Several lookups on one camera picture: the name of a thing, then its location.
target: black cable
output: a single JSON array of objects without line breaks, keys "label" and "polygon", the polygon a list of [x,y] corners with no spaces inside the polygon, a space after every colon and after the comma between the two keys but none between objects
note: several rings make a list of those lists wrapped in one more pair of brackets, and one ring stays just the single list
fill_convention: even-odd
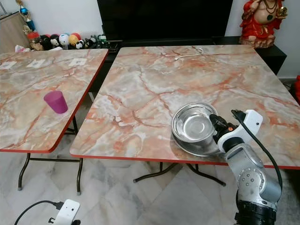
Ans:
[{"label": "black cable", "polygon": [[288,85],[287,83],[282,83],[284,86],[291,88],[291,85]]},{"label": "black cable", "polygon": [[240,122],[240,124],[243,126],[243,128],[247,131],[247,133],[253,138],[253,140],[255,140],[255,142],[259,145],[259,147],[261,147],[263,152],[266,153],[266,155],[271,160],[272,164],[274,165],[274,168],[275,168],[275,171],[276,171],[276,174],[277,174],[277,177],[278,177],[278,182],[279,182],[279,185],[280,185],[280,188],[281,188],[281,191],[282,191],[282,177],[281,177],[281,173],[280,173],[279,167],[278,167],[275,159],[269,153],[269,151],[264,147],[264,145],[255,137],[255,135],[244,124],[244,121],[238,116],[237,111],[236,110],[231,110],[231,112],[234,115],[234,117]]},{"label": "black cable", "polygon": [[39,201],[39,202],[36,202],[34,204],[32,204],[31,206],[29,206],[27,209],[25,209],[21,214],[20,216],[18,217],[18,219],[15,221],[15,225],[17,225],[17,223],[19,222],[19,220],[21,219],[21,217],[25,214],[25,212],[27,212],[28,210],[30,210],[33,206],[35,205],[38,205],[40,203],[50,203],[54,206],[56,206],[56,209],[60,210],[62,205],[64,204],[63,202],[52,202],[52,201],[49,201],[49,200],[42,200],[42,201]]}]

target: white cable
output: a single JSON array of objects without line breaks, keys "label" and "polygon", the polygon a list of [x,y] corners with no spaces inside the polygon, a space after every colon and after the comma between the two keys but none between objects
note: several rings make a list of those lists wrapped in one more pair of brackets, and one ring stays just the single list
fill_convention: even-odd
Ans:
[{"label": "white cable", "polygon": [[178,59],[180,59],[180,58],[182,58],[182,57],[186,57],[186,56],[197,56],[197,55],[202,55],[203,54],[203,49],[202,48],[199,48],[199,50],[201,50],[201,53],[198,53],[198,54],[194,54],[194,55],[182,55],[182,56],[178,56],[178,57],[176,57],[174,60],[176,61],[176,60],[178,60]]}]

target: metal table frame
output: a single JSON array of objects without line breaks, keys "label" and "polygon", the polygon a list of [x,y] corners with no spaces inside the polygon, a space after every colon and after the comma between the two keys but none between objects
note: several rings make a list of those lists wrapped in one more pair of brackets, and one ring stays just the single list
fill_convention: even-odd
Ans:
[{"label": "metal table frame", "polygon": [[[78,127],[77,127],[75,116],[73,117],[73,126],[74,126],[74,129],[67,128],[68,132],[65,132],[64,134],[65,135],[76,135],[78,133]],[[78,168],[78,173],[77,173],[77,195],[81,195],[80,177],[81,177],[81,171],[83,168],[83,158],[79,158],[79,159],[33,158],[33,157],[31,157],[30,153],[27,153],[25,163],[24,163],[23,168],[19,175],[19,181],[18,181],[18,190],[19,191],[22,190],[22,178],[23,178],[24,172],[28,166],[29,161],[70,162],[70,163],[78,163],[79,162],[79,168]]]},{"label": "metal table frame", "polygon": [[[146,178],[157,177],[157,176],[163,175],[163,174],[167,173],[168,171],[170,171],[171,169],[173,169],[177,164],[179,164],[179,163],[172,163],[167,168],[163,169],[163,162],[160,162],[159,163],[159,172],[150,173],[150,174],[144,175],[142,177],[136,178],[136,179],[133,180],[133,182],[137,183],[137,182],[139,182],[139,181],[141,181],[143,179],[146,179]],[[186,163],[186,164],[190,168],[190,170],[193,171],[194,173],[196,173],[196,174],[198,174],[198,175],[200,175],[202,177],[206,177],[208,179],[211,179],[211,180],[219,183],[223,187],[226,186],[226,183],[224,183],[223,181],[219,180],[218,178],[213,177],[211,175],[208,175],[206,173],[200,172],[198,164],[195,164],[195,168],[190,163]]]}]

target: panda plush toy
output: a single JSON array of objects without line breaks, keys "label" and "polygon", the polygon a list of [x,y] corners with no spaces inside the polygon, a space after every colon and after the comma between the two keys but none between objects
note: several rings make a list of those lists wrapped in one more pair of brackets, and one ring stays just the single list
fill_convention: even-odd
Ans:
[{"label": "panda plush toy", "polygon": [[76,48],[77,49],[83,49],[83,47],[84,47],[84,41],[83,40],[77,41]]}]

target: stainless steel bowl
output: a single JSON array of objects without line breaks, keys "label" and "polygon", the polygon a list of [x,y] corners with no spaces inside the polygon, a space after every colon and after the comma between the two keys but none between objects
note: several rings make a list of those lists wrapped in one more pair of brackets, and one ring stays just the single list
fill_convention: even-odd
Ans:
[{"label": "stainless steel bowl", "polygon": [[211,143],[206,145],[198,144],[198,142],[194,143],[188,143],[183,142],[179,139],[177,139],[174,135],[172,135],[175,143],[184,151],[194,155],[194,156],[201,156],[201,157],[210,157],[215,156],[220,152],[217,144],[214,140],[211,141]]},{"label": "stainless steel bowl", "polygon": [[179,109],[172,120],[174,136],[188,143],[209,144],[215,129],[210,121],[211,114],[218,114],[206,103],[191,103]]}]

